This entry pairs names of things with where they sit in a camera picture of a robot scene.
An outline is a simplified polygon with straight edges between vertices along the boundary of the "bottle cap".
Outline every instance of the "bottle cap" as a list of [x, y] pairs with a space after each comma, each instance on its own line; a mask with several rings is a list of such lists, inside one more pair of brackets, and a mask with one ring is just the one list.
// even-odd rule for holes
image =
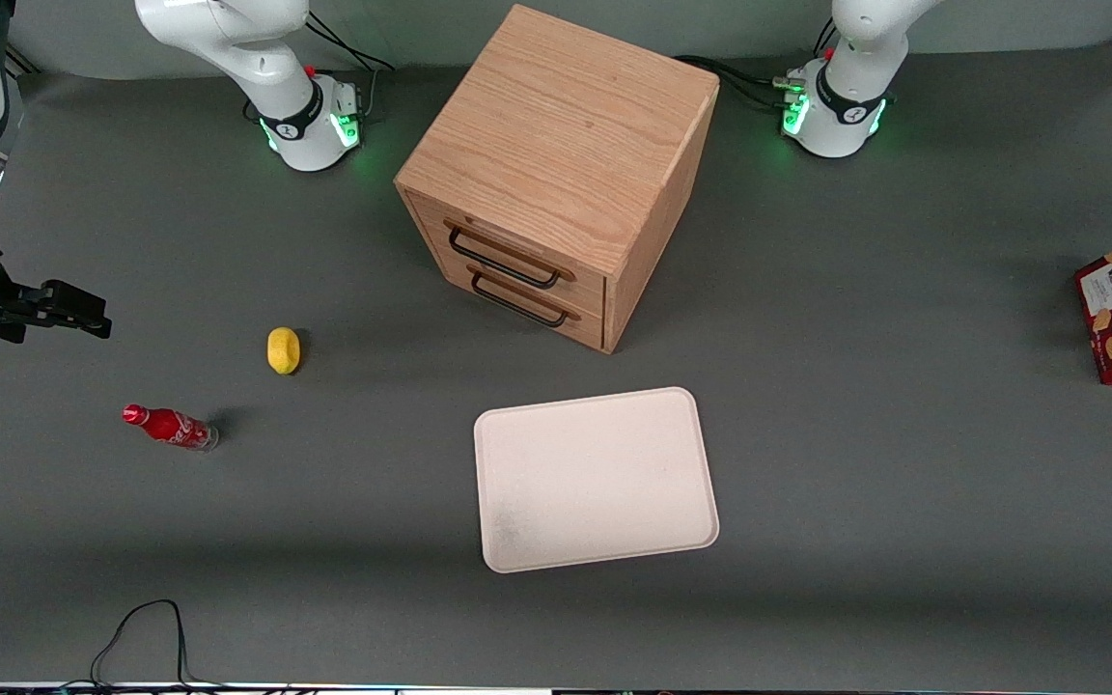
[[122, 409], [122, 421], [127, 424], [145, 424], [149, 419], [149, 408], [136, 404]]

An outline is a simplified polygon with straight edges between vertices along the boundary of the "plastic tray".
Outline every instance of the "plastic tray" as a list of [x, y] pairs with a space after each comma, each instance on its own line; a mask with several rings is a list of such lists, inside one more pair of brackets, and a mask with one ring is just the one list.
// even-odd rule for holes
[[488, 410], [475, 448], [483, 559], [495, 572], [693, 550], [719, 536], [684, 388]]

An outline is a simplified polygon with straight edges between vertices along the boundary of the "wooden drawer cabinet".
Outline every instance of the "wooden drawer cabinet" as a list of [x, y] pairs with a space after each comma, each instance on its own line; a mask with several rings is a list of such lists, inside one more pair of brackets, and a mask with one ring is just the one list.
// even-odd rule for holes
[[697, 175], [714, 75], [514, 6], [394, 183], [451, 285], [612, 353]]

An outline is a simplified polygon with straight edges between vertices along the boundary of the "drawer handle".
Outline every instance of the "drawer handle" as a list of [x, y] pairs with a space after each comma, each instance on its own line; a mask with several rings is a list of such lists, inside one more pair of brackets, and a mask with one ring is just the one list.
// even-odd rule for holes
[[506, 309], [517, 311], [529, 320], [538, 322], [538, 325], [547, 326], [547, 328], [559, 328], [565, 325], [565, 319], [568, 318], [568, 311], [562, 311], [559, 314], [559, 318], [556, 319], [545, 319], [544, 317], [539, 317], [538, 314], [530, 311], [530, 309], [509, 302], [508, 299], [504, 298], [504, 296], [492, 295], [490, 291], [478, 286], [478, 281], [480, 280], [483, 280], [483, 274], [475, 274], [475, 277], [471, 278], [471, 289], [475, 290], [476, 295], [481, 296], [481, 298], [485, 298], [488, 302], [498, 304]]
[[458, 228], [457, 226], [455, 226], [455, 228], [451, 228], [451, 231], [449, 232], [449, 246], [454, 247], [454, 251], [458, 251], [458, 254], [466, 256], [467, 259], [477, 260], [478, 262], [485, 265], [486, 267], [489, 267], [492, 269], [497, 269], [497, 271], [504, 272], [508, 277], [512, 277], [513, 280], [524, 281], [526, 282], [526, 285], [529, 285], [530, 287], [537, 287], [537, 289], [552, 289], [553, 285], [556, 285], [556, 281], [559, 280], [559, 271], [553, 271], [553, 276], [550, 278], [547, 278], [547, 280], [539, 280], [538, 278], [529, 277], [529, 275], [527, 274], [517, 272], [515, 269], [504, 264], [497, 262], [497, 260], [492, 260], [483, 254], [471, 251], [467, 249], [467, 247], [459, 245], [457, 242], [457, 238], [460, 237], [460, 235], [463, 235], [463, 230], [460, 230], [460, 228]]

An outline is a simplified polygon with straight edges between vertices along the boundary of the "coca-cola bottle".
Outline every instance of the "coca-cola bottle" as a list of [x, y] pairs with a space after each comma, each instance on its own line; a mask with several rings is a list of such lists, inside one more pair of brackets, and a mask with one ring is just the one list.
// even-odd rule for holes
[[217, 428], [169, 408], [149, 409], [132, 404], [122, 409], [122, 421], [149, 433], [151, 438], [193, 451], [211, 451], [217, 446]]

